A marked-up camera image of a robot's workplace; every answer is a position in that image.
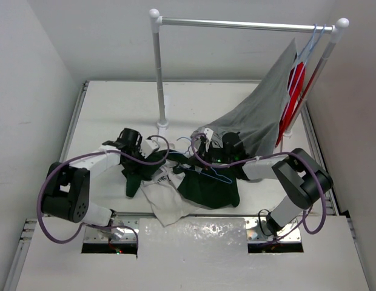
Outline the light blue wire hanger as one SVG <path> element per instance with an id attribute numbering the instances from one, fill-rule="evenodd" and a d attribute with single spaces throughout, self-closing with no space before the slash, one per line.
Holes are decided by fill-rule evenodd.
<path id="1" fill-rule="evenodd" d="M 192 155 L 192 153 L 191 153 L 191 146 L 188 145 L 188 146 L 187 146 L 187 149 L 186 149 L 185 152 L 181 152 L 181 151 L 177 151 L 177 150 L 173 149 L 173 150 L 171 150 L 171 151 L 169 152 L 169 154 L 170 154 L 170 155 L 181 155 L 181 156 L 183 156 L 183 157 L 185 157 L 185 158 L 190 158 L 191 155 Z M 208 177 L 208 178 L 214 179 L 214 180 L 216 180 L 216 181 L 223 182 L 223 183 L 225 183 L 225 184 L 232 184 L 232 180 L 231 180 L 230 178 L 228 178 L 228 177 L 226 177 L 226 176 L 224 176 L 224 175 L 220 175 L 220 174 L 219 174 L 214 168 L 212 168 L 212 167 L 211 167 L 210 169 L 213 171 L 213 173 L 214 173 L 215 175 L 210 175 L 210 174 L 208 174 L 208 173 L 206 173 L 206 172 L 203 172 L 203 169 L 200 168 L 200 167 L 196 169 L 195 166 L 193 166 L 193 168 L 192 168 L 192 166 L 179 166 L 179 168 L 182 168 L 183 170 L 187 170 L 187 171 L 190 171 L 190 172 L 195 172 L 195 173 L 197 173 L 198 175 L 203 175 L 203 176 L 206 176 L 206 177 Z"/>

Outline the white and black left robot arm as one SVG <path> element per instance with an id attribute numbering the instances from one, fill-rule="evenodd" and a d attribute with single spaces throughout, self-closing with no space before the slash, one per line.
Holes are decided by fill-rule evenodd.
<path id="1" fill-rule="evenodd" d="M 132 174 L 142 166 L 163 164 L 167 153 L 151 160 L 159 148 L 154 136 L 144 139 L 138 131 L 124 128 L 116 140 L 102 143 L 96 151 L 52 164 L 41 189 L 39 212 L 73 223 L 107 227 L 113 210 L 90 201 L 91 180 L 116 166 Z"/>

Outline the light blue hanger with grey shirt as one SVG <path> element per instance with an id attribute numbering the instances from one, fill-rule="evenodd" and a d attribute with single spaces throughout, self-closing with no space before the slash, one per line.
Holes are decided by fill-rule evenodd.
<path id="1" fill-rule="evenodd" d="M 308 63 L 309 61 L 309 58 L 311 57 L 311 54 L 319 40 L 319 38 L 315 38 L 317 35 L 317 25 L 315 24 L 314 25 L 314 30 L 311 34 L 311 37 L 310 39 L 308 40 L 308 42 L 306 43 L 306 45 L 304 46 L 304 48 L 301 50 L 301 52 L 299 52 L 299 54 L 296 56 L 295 58 L 295 61 L 293 63 L 293 66 L 292 66 L 292 70 L 290 72 L 290 80 L 289 80 L 289 83 L 287 85 L 287 92 L 289 94 L 289 96 L 291 97 L 292 94 L 294 93 L 295 89 L 297 88 L 297 85 L 298 83 L 300 82 L 300 79 L 301 79 L 301 74 L 302 74 L 302 71 L 305 69 L 306 67 L 306 64 Z M 301 72 L 298 74 L 298 76 L 296 76 L 297 74 L 297 68 L 298 66 L 301 64 Z"/>

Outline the light blue hanger with red shirt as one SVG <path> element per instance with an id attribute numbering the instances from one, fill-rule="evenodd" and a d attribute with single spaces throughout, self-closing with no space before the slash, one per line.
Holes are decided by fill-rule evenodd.
<path id="1" fill-rule="evenodd" d="M 289 95 L 289 100 L 286 104 L 281 118 L 281 125 L 283 126 L 286 125 L 286 123 L 293 114 L 296 100 L 301 92 L 301 88 L 305 79 L 306 65 L 311 57 L 312 52 L 314 51 L 316 44 L 319 42 L 323 33 L 320 32 L 320 34 L 317 37 L 317 40 L 315 40 L 316 34 L 317 25 L 315 24 L 311 37 L 309 38 L 308 42 L 303 47 L 303 49 L 299 53 L 297 53 L 294 64 L 292 65 L 292 70 L 290 71 L 287 85 L 287 93 Z"/>

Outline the white and green t-shirt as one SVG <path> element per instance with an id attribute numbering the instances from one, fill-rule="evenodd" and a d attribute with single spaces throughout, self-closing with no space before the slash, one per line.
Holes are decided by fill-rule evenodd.
<path id="1" fill-rule="evenodd" d="M 162 164 L 141 165 L 133 173 L 123 169 L 126 196 L 133 198 L 142 193 L 163 226 L 176 223 L 200 207 L 212 210 L 239 206 L 237 179 L 230 169 L 215 169 L 232 180 L 232 184 L 225 184 L 179 168 L 190 166 L 187 162 L 188 158 L 169 154 Z M 203 172 L 215 175 L 210 168 Z"/>

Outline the white and silver clothes rack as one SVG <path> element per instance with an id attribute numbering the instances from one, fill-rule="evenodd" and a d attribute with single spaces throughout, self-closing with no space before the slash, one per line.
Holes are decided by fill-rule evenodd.
<path id="1" fill-rule="evenodd" d="M 229 29 L 245 29 L 245 30 L 263 30 L 275 32 L 297 32 L 297 33 L 327 33 L 331 36 L 318 64 L 316 65 L 313 74 L 310 77 L 304 90 L 301 90 L 301 95 L 290 101 L 295 103 L 294 107 L 287 106 L 285 117 L 280 127 L 280 135 L 278 140 L 282 141 L 283 137 L 291 134 L 292 127 L 298 118 L 304 104 L 307 101 L 309 90 L 315 85 L 318 77 L 321 74 L 324 66 L 327 63 L 332 51 L 343 36 L 346 28 L 349 27 L 349 20 L 340 18 L 334 25 L 330 27 L 316 25 L 298 25 L 298 24 L 274 24 L 263 22 L 245 22 L 245 21 L 220 21 L 207 19 L 183 19 L 170 18 L 161 16 L 159 11 L 155 8 L 149 11 L 150 26 L 152 29 L 153 50 L 156 70 L 156 86 L 159 104 L 159 121 L 157 127 L 160 133 L 164 133 L 169 126 L 166 117 L 166 102 L 164 100 L 163 77 L 161 68 L 161 47 L 159 40 L 159 31 L 162 25 L 186 26 L 186 27 L 212 27 L 212 28 L 229 28 Z"/>

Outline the grey t-shirt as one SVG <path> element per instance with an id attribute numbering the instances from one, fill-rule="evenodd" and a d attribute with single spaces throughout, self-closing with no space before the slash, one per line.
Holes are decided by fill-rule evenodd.
<path id="1" fill-rule="evenodd" d="M 197 128 L 192 138 L 204 136 L 205 127 L 212 129 L 212 140 L 223 148 L 226 164 L 272 154 L 289 100 L 287 84 L 296 55 L 293 39 L 250 95 L 225 115 Z"/>

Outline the red t-shirt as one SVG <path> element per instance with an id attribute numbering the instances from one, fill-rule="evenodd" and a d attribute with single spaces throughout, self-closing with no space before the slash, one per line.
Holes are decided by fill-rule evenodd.
<path id="1" fill-rule="evenodd" d="M 297 68 L 296 76 L 298 76 L 298 74 L 301 71 L 302 70 L 301 70 L 301 64 L 300 64 Z M 302 86 L 303 86 L 303 83 L 304 83 L 304 78 L 305 78 L 305 69 L 302 71 L 300 82 L 298 83 L 297 88 L 295 89 L 292 96 L 291 97 L 289 96 L 289 101 L 287 103 L 286 108 L 283 111 L 283 115 L 282 115 L 281 121 L 280 121 L 279 134 L 278 134 L 278 138 L 277 138 L 275 146 L 279 145 L 279 143 L 282 139 L 283 133 L 285 132 L 285 130 L 288 128 L 288 126 L 290 124 L 291 117 L 292 117 L 294 110 L 295 110 L 296 102 L 297 102 L 298 97 L 301 93 L 301 89 L 302 89 Z"/>

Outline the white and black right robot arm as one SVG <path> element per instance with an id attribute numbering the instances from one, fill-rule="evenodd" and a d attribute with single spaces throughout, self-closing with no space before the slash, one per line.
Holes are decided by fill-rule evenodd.
<path id="1" fill-rule="evenodd" d="M 199 142 L 198 147 L 193 145 L 191 148 L 196 160 L 206 167 L 228 169 L 237 179 L 245 181 L 279 181 L 286 196 L 266 215 L 266 223 L 261 226 L 275 240 L 278 239 L 278 232 L 298 215 L 303 216 L 301 222 L 305 225 L 317 201 L 321 201 L 322 205 L 321 221 L 313 230 L 306 225 L 304 229 L 314 235 L 323 228 L 327 217 L 325 194 L 333 188 L 334 182 L 328 172 L 303 149 L 249 158 L 238 133 L 225 134 L 221 146 L 213 148 L 210 129 L 194 134 L 192 142 Z"/>

